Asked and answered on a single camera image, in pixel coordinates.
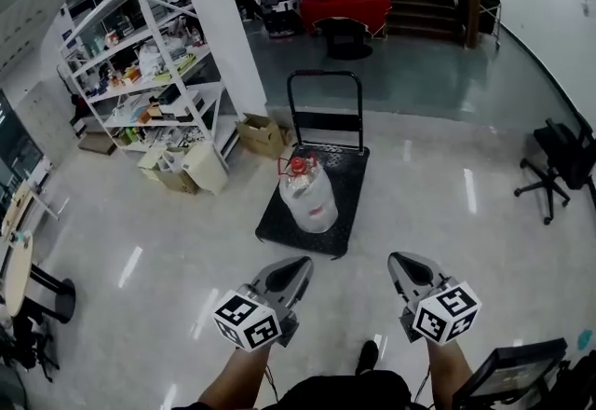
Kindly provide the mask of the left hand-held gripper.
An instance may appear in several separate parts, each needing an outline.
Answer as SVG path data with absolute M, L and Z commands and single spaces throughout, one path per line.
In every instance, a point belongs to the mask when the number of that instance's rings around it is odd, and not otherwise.
M 228 291 L 215 305 L 212 319 L 218 332 L 247 352 L 273 343 L 287 347 L 299 326 L 288 308 L 302 300 L 313 274 L 314 263 L 308 256 L 264 267 L 251 285 Z M 265 291 L 265 296 L 258 290 Z

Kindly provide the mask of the clear water jug red cap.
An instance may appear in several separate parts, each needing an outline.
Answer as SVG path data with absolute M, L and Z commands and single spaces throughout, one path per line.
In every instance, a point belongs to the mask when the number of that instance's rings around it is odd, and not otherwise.
M 306 233 L 322 234 L 338 218 L 331 181 L 313 152 L 278 158 L 278 188 L 294 221 Z

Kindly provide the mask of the black platform trolley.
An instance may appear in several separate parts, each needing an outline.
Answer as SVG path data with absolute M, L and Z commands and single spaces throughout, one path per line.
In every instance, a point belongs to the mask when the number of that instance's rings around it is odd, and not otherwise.
M 296 77 L 342 76 L 349 77 L 356 84 L 357 111 L 355 113 L 324 113 L 298 111 L 292 95 L 292 81 Z M 255 229 L 255 236 L 261 241 L 271 241 L 294 249 L 329 255 L 335 259 L 348 251 L 348 242 L 359 204 L 370 150 L 363 143 L 362 84 L 349 71 L 297 70 L 287 79 L 287 95 L 291 119 L 296 133 L 296 143 L 291 157 L 305 157 L 312 152 L 322 161 L 328 173 L 339 216 L 331 228 L 320 234 L 303 231 L 291 217 L 283 203 L 279 190 L 275 190 L 264 215 Z M 356 132 L 357 145 L 321 143 L 305 140 L 302 130 L 326 130 Z

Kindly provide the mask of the person's left forearm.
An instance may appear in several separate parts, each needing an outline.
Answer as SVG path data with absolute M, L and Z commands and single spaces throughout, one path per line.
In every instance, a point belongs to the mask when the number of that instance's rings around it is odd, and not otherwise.
M 200 394 L 199 403 L 211 410 L 252 409 L 256 403 L 272 345 L 253 352 L 236 349 L 222 372 Z

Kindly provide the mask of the person's right forearm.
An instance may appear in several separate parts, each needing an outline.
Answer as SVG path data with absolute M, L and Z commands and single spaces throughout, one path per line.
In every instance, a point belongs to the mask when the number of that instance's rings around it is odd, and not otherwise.
M 428 340 L 427 352 L 434 408 L 452 410 L 454 394 L 472 376 L 467 359 L 455 340 L 442 346 Z

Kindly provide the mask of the person's right black shoe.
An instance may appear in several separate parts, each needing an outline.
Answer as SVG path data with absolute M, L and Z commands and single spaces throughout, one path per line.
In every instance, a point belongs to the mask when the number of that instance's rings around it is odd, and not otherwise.
M 355 370 L 356 376 L 371 372 L 379 358 L 379 348 L 373 340 L 367 340 L 360 351 L 358 364 Z

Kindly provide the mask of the cream plastic bin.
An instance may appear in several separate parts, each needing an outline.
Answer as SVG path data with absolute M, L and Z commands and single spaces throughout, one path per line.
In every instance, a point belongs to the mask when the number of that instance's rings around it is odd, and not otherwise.
M 228 182 L 227 171 L 213 144 L 198 142 L 183 158 L 183 170 L 202 190 L 220 194 Z

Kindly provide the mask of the cardboard box with white bag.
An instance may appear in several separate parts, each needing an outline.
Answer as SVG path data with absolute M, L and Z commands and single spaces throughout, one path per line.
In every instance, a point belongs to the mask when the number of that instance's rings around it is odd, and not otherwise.
M 199 186 L 184 171 L 155 171 L 157 179 L 169 190 L 195 195 Z

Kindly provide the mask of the black office chair with headrest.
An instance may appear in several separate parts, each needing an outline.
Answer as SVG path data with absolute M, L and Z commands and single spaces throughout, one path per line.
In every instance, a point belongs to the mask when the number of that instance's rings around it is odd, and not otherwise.
M 579 127 L 579 133 L 574 133 L 563 123 L 557 123 L 551 118 L 546 120 L 546 126 L 536 129 L 533 136 L 546 154 L 547 167 L 543 170 L 537 167 L 527 157 L 520 161 L 520 168 L 528 168 L 539 180 L 533 184 L 516 188 L 515 197 L 544 189 L 547 195 L 548 214 L 543 223 L 548 226 L 554 218 L 553 195 L 562 198 L 563 207 L 567 207 L 571 198 L 558 185 L 562 179 L 570 190 L 581 190 L 584 186 L 589 189 L 594 209 L 596 210 L 596 137 L 588 121 L 579 113 L 574 113 Z

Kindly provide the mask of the brown low wooden platform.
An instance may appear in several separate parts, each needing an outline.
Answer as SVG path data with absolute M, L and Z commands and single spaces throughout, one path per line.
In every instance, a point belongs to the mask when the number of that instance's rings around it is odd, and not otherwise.
M 114 141 L 104 132 L 88 132 L 78 142 L 77 147 L 80 150 L 111 156 L 117 149 Z

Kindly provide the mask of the white metal shelving unit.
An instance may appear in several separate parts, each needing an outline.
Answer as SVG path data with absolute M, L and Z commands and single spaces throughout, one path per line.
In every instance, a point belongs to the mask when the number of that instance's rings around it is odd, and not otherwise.
M 83 36 L 104 34 L 95 51 Z M 63 44 L 68 77 L 123 152 L 210 144 L 226 160 L 237 143 L 237 113 L 217 71 L 192 0 L 102 0 Z

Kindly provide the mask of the black swivel chair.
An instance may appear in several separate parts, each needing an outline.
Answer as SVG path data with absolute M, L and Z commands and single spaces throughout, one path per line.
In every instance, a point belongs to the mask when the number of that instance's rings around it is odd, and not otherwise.
M 49 368 L 60 366 L 47 353 L 54 343 L 44 313 L 34 301 L 25 298 L 19 312 L 9 317 L 6 306 L 0 303 L 0 361 L 11 367 L 19 364 L 25 371 L 41 367 L 45 379 L 52 383 Z

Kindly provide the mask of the cluttered black workbench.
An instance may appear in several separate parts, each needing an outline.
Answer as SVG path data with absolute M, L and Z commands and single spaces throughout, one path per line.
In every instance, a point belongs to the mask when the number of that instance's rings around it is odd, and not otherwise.
M 264 27 L 272 38 L 301 34 L 300 0 L 261 0 Z

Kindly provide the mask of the wooden desk with white legs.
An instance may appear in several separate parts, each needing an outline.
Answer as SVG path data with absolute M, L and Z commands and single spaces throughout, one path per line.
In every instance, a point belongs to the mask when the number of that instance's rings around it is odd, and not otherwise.
M 44 212 L 56 221 L 60 219 L 60 213 L 55 212 L 26 181 L 23 181 L 12 195 L 7 212 L 0 225 L 0 236 L 4 241 L 8 241 L 10 236 L 18 231 L 23 217 L 33 203 L 39 205 Z

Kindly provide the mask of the table with red cloth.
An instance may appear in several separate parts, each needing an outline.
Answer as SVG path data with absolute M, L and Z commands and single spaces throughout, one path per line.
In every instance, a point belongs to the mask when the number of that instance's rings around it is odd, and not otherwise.
M 386 35 L 389 0 L 302 0 L 300 13 L 305 29 L 314 33 L 318 23 L 326 19 L 346 19 L 362 24 L 373 37 Z

